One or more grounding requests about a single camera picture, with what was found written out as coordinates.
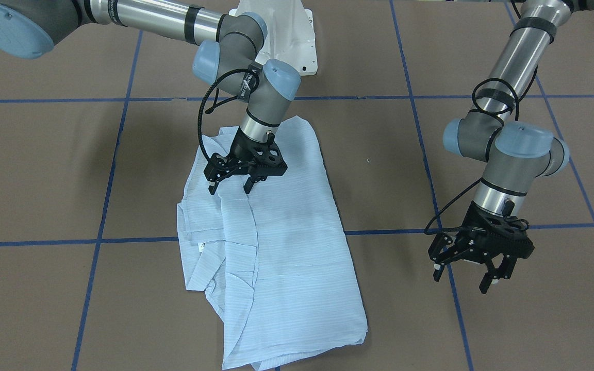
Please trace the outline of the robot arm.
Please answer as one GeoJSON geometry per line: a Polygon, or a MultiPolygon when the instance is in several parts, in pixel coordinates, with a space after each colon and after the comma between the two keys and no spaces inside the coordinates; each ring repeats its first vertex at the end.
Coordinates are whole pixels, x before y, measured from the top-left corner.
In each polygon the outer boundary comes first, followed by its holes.
{"type": "Polygon", "coordinates": [[[533,181],[561,171],[570,150],[551,131],[509,118],[518,117],[540,59],[570,16],[571,6],[564,1],[524,2],[521,19],[489,77],[472,91],[472,108],[464,118],[447,124],[445,149],[486,166],[472,184],[476,193],[462,224],[440,230],[426,227],[426,234],[434,236],[427,253],[435,281],[455,261],[483,264],[486,273],[479,289],[487,293],[492,284],[512,276],[518,259],[534,251],[526,234],[530,225],[518,217],[519,209],[533,181]]]}
{"type": "Polygon", "coordinates": [[[208,154],[204,176],[210,193],[234,175],[246,175],[244,190],[287,169],[276,143],[279,125],[300,86],[300,74],[276,59],[257,62],[268,38],[261,15],[229,15],[177,1],[0,1],[0,49],[11,56],[37,59],[74,31],[87,24],[116,25],[146,31],[161,38],[195,45],[192,71],[208,84],[196,120],[202,136],[202,119],[221,106],[205,104],[218,92],[230,101],[246,104],[229,151],[208,154]]]}

